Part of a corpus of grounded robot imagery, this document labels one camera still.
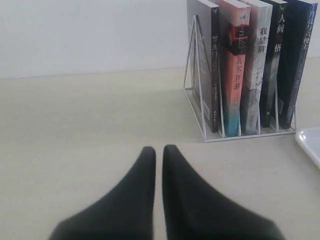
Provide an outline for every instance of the black book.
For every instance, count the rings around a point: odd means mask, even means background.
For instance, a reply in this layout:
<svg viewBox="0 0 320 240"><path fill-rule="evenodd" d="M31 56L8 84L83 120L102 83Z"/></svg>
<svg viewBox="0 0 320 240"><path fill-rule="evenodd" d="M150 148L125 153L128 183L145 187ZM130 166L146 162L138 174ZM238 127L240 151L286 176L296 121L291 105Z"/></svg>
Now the black book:
<svg viewBox="0 0 320 240"><path fill-rule="evenodd" d="M194 16L198 19L201 89L205 119L213 133L219 122L219 6L208 0L187 0L189 38ZM190 51L192 94L200 106L195 40Z"/></svg>
<svg viewBox="0 0 320 240"><path fill-rule="evenodd" d="M280 52L283 42L283 33L286 27L285 7L286 1L261 0L272 5L272 16L268 46L266 50L265 65L262 78L260 96L260 123L262 127L270 126L271 112L274 104Z"/></svg>
<svg viewBox="0 0 320 240"><path fill-rule="evenodd" d="M287 2L277 79L279 123L284 129L291 127L318 6L310 1Z"/></svg>

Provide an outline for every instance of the white wall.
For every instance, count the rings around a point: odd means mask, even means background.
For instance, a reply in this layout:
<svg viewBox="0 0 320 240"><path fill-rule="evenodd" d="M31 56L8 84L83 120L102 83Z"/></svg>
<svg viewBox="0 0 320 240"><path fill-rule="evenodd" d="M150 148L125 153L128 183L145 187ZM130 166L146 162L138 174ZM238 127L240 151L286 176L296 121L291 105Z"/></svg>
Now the white wall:
<svg viewBox="0 0 320 240"><path fill-rule="evenodd" d="M182 67L185 0L3 0L0 78ZM320 56L316 19L309 56Z"/></svg>

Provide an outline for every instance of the desk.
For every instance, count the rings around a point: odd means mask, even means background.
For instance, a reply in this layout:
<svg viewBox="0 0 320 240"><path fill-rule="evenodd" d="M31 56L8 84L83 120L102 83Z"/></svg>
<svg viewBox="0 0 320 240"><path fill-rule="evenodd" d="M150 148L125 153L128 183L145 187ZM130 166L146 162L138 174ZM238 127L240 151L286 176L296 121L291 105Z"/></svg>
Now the desk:
<svg viewBox="0 0 320 240"><path fill-rule="evenodd" d="M300 128L320 125L320 59L309 58ZM217 190L277 223L288 240L320 238L320 170L293 135L203 143L184 69L0 80L0 239L45 240L157 153L154 234L164 240L162 151L176 144Z"/></svg>

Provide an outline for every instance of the book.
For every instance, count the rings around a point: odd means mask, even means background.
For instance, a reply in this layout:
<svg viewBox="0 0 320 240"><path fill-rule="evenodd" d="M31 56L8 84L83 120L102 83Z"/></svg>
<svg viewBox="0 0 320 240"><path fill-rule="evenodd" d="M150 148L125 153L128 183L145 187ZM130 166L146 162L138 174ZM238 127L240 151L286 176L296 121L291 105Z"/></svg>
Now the book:
<svg viewBox="0 0 320 240"><path fill-rule="evenodd" d="M211 0L220 10L221 84L225 132L238 135L240 100L251 7L237 0Z"/></svg>
<svg viewBox="0 0 320 240"><path fill-rule="evenodd" d="M186 3L189 38L194 15L197 15L198 20L200 69L197 66L196 45L193 40L190 51L192 94L197 105L201 106L201 87L205 120L215 133L219 125L219 6L209 0L187 0Z"/></svg>
<svg viewBox="0 0 320 240"><path fill-rule="evenodd" d="M260 124L262 127L267 128L270 126L271 112L274 104L280 52L286 25L284 11L287 2L282 0L261 1L273 6L259 104Z"/></svg>
<svg viewBox="0 0 320 240"><path fill-rule="evenodd" d="M279 124L289 129L295 111L318 4L287 0L277 76Z"/></svg>
<svg viewBox="0 0 320 240"><path fill-rule="evenodd" d="M260 93L273 6L259 0L239 1L251 6L240 103L240 123L245 135L253 135L257 132Z"/></svg>

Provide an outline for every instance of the pink book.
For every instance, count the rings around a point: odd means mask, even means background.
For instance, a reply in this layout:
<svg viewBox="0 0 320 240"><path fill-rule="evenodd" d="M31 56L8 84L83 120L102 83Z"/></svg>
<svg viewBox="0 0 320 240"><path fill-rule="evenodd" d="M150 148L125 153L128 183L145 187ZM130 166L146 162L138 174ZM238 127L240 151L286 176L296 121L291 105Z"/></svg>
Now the pink book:
<svg viewBox="0 0 320 240"><path fill-rule="evenodd" d="M238 134L251 7L237 0L211 0L220 9L221 84L224 126L228 137Z"/></svg>

